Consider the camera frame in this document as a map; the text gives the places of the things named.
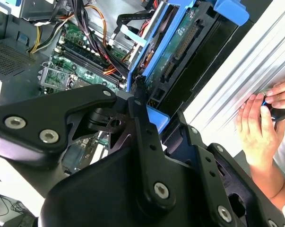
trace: hex bolt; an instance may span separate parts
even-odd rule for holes
[[[104,94],[105,94],[106,96],[111,96],[111,93],[108,92],[108,91],[104,91]]]
[[[155,193],[161,198],[166,200],[169,197],[169,190],[167,189],[167,187],[161,183],[161,182],[157,182],[154,185],[154,191]]]
[[[135,103],[136,103],[137,105],[141,105],[141,102],[139,102],[138,100],[135,100]]]
[[[44,143],[56,143],[59,139],[59,135],[54,130],[45,129],[39,134],[39,138]]]
[[[195,128],[191,127],[191,130],[193,131],[193,133],[198,134],[197,129],[195,129]]]
[[[227,223],[230,223],[232,221],[232,216],[230,212],[224,207],[224,206],[218,206],[218,213],[220,217]]]
[[[218,151],[223,152],[223,148],[220,146],[217,146]]]
[[[8,117],[5,120],[5,125],[10,129],[22,129],[26,126],[26,121],[21,117]]]

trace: blue plastic clip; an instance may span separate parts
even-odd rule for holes
[[[250,18],[246,7],[240,3],[240,0],[217,0],[214,5],[214,11],[238,26],[244,25]]]
[[[170,122],[170,117],[159,110],[156,110],[150,106],[147,106],[147,114],[151,123],[156,125],[159,134]]]

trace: blue drive bracket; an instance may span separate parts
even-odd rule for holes
[[[240,3],[240,0],[217,0],[214,5],[214,11],[238,26],[244,25],[250,18],[246,7]]]
[[[227,19],[229,19],[230,21],[234,22],[235,24],[239,26],[243,25],[249,19],[249,14],[247,13],[246,8],[240,3],[240,0],[208,0],[208,1],[214,5],[214,10],[216,12],[223,15],[224,17],[226,17]],[[150,38],[144,43],[141,53],[139,54],[138,58],[136,59],[135,63],[133,64],[132,68],[129,71],[128,86],[127,86],[128,92],[130,91],[130,88],[131,88],[132,73],[134,72],[135,68],[138,66],[141,58],[143,58],[143,56],[145,55],[148,45],[152,41],[154,34],[160,25],[160,21],[163,19],[169,5],[177,6],[178,11],[176,15],[174,16],[174,19],[171,22],[168,30],[166,31],[163,39],[161,40],[151,61],[149,62],[147,68],[144,70],[142,74],[143,76],[146,76],[147,79],[151,75],[153,69],[158,63],[168,43],[170,42],[171,38],[176,32],[187,9],[193,7],[195,3],[196,3],[196,0],[169,0],[168,1],[160,17],[158,18],[157,24],[154,26],[150,34]],[[160,133],[164,129],[164,127],[168,124],[169,117],[150,106],[147,107],[147,110],[148,110],[150,122],[154,123],[157,126],[157,129]]]

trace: motherboard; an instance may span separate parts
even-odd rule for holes
[[[126,55],[119,49],[112,48],[111,52],[118,59]],[[42,67],[39,80],[44,94],[91,84],[102,84],[113,92],[126,89],[126,81],[118,72],[103,74],[110,63],[89,48],[87,37],[70,22],[64,25],[57,46]]]

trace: cable bundle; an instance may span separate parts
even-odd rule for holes
[[[69,0],[69,3],[74,12],[74,17],[77,20],[78,27],[87,36],[91,49],[99,53],[103,58],[110,62],[124,78],[127,78],[129,72],[127,66],[106,48],[106,32],[104,33],[104,40],[101,42],[95,35],[95,32],[90,31],[88,27],[88,15],[83,1]]]

